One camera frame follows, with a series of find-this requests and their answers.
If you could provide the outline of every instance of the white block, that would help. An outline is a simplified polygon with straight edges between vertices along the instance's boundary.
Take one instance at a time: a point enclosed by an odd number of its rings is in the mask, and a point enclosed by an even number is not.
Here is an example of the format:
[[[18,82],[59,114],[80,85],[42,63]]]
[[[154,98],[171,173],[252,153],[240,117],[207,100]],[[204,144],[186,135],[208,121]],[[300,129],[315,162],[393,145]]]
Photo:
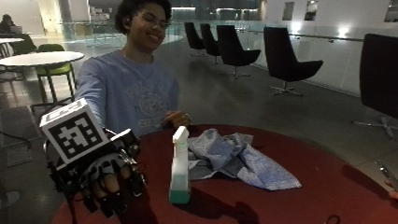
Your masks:
[[[110,142],[84,98],[46,114],[41,128],[64,163],[76,161]]]

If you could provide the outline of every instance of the crumpled cloth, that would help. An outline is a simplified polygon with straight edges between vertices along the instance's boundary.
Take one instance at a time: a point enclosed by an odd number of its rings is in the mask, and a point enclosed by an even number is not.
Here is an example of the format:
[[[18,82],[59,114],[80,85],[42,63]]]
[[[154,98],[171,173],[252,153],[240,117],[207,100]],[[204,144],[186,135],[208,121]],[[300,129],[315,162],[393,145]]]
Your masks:
[[[191,180],[211,178],[222,172],[263,189],[300,188],[293,174],[252,147],[252,142],[250,134],[222,136],[216,129],[188,138]]]

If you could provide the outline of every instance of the person in background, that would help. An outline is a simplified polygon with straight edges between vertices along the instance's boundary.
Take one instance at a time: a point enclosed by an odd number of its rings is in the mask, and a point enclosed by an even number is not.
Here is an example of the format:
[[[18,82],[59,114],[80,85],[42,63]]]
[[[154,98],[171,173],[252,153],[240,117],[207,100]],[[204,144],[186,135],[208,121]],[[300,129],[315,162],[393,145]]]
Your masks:
[[[15,26],[13,17],[10,14],[3,15],[3,20],[0,22],[0,33],[10,34],[11,33],[11,26]]]
[[[140,137],[166,127],[191,125],[190,115],[180,110],[179,82],[154,56],[166,38],[171,17],[168,0],[123,0],[115,22],[118,30],[127,35],[124,48],[88,59],[80,69],[75,98],[86,98],[100,125],[115,133],[131,129]],[[123,177],[130,181],[131,172],[116,153],[99,158],[92,165],[96,169],[86,171],[104,170],[102,165],[111,161],[123,167]],[[91,176],[96,181],[87,188],[92,189],[104,214],[111,217],[114,211],[108,202],[122,197],[118,177],[112,172],[106,173],[103,179],[100,175],[91,173]],[[124,204],[118,203],[114,210],[122,212]]]

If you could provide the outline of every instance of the wire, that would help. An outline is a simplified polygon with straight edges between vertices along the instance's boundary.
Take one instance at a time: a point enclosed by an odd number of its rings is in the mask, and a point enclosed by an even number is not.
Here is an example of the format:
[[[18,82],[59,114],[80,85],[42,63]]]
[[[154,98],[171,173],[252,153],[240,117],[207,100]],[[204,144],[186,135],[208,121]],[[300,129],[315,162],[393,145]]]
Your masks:
[[[31,144],[31,141],[30,141],[27,138],[23,138],[23,137],[21,137],[21,136],[15,136],[15,135],[13,135],[13,134],[10,134],[10,133],[5,133],[3,131],[0,131],[0,133],[2,133],[3,135],[6,135],[6,136],[11,137],[11,138],[17,138],[17,139],[23,140],[25,142],[27,142],[27,143],[29,143],[29,149],[31,149],[33,144]]]

